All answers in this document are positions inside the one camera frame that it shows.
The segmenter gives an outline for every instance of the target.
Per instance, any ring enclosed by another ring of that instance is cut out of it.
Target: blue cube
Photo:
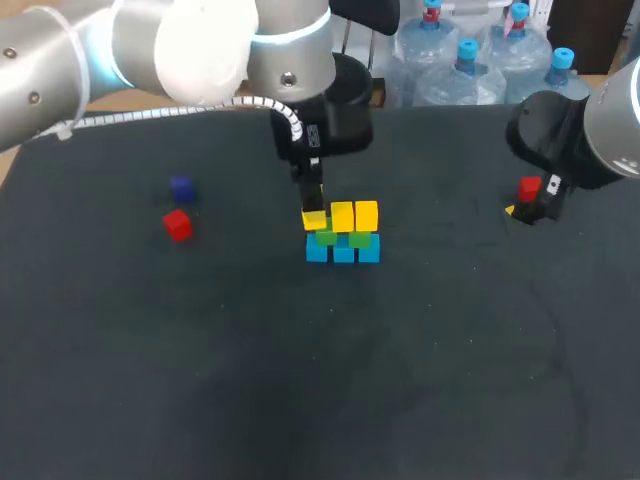
[[[327,263],[329,261],[329,248],[318,245],[315,233],[307,235],[307,262]]]
[[[358,250],[358,261],[360,263],[380,263],[380,235],[371,235],[371,246]]]
[[[196,201],[193,182],[187,176],[176,175],[171,177],[171,192],[176,203],[193,203]]]
[[[338,244],[333,247],[333,263],[355,263],[356,251],[349,246],[349,235],[338,235]]]

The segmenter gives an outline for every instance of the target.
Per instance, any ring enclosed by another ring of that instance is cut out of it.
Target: red cube
[[[176,243],[185,241],[193,235],[191,220],[182,210],[174,210],[162,219],[171,238]]]
[[[522,203],[531,203],[538,196],[538,192],[542,188],[542,178],[540,177],[522,177],[520,186],[518,187],[518,200]]]

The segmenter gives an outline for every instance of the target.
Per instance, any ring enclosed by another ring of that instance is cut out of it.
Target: stacked blocks
[[[325,212],[303,212],[307,235],[307,261],[326,263],[329,248],[333,262],[340,264],[380,263],[380,236],[378,230],[378,202],[352,202],[331,204],[331,216]]]
[[[329,261],[329,248],[318,244],[315,233],[307,235],[307,262],[327,263]]]

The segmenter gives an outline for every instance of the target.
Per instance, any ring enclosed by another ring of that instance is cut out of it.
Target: table
[[[25,146],[0,190],[0,478],[640,474],[640,188],[511,220],[535,170],[509,113],[376,112],[370,149],[327,160],[330,200],[380,202],[368,267],[304,262],[264,113]]]

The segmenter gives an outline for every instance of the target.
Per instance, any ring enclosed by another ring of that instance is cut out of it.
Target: white cable
[[[67,19],[58,12],[55,8],[45,7],[45,6],[36,6],[31,7],[26,10],[26,12],[41,10],[47,14],[49,14],[56,22],[60,24],[60,26],[64,29],[66,34],[69,36],[69,40],[71,41],[71,46],[73,47],[73,51],[76,54],[76,59],[78,60],[78,69],[80,70],[80,101],[78,103],[78,110],[76,110],[75,118],[68,124],[68,126],[56,132],[60,140],[67,140],[71,137],[71,130],[80,122],[82,117],[87,111],[87,107],[89,106],[90,94],[91,94],[91,78],[89,76],[89,62],[87,61],[87,54],[82,46],[82,42],[80,41],[80,37],[78,36],[78,32],[76,32],[71,24],[67,21]]]
[[[196,113],[211,112],[225,108],[235,107],[253,107],[253,108],[269,108],[277,111],[287,119],[291,126],[291,138],[297,142],[302,138],[302,122],[293,110],[284,103],[271,98],[263,97],[233,97],[213,107],[171,107],[171,108],[155,108],[153,110],[141,110],[138,112],[114,113],[110,115],[101,115],[97,117],[82,118],[75,123],[75,128],[91,128],[101,127],[104,125],[115,125],[118,123],[126,123],[132,121],[149,120],[154,118],[180,117],[185,115],[193,115]],[[45,130],[34,138],[44,137],[47,135],[60,134],[60,132],[69,130],[74,120],[56,123],[53,127]]]

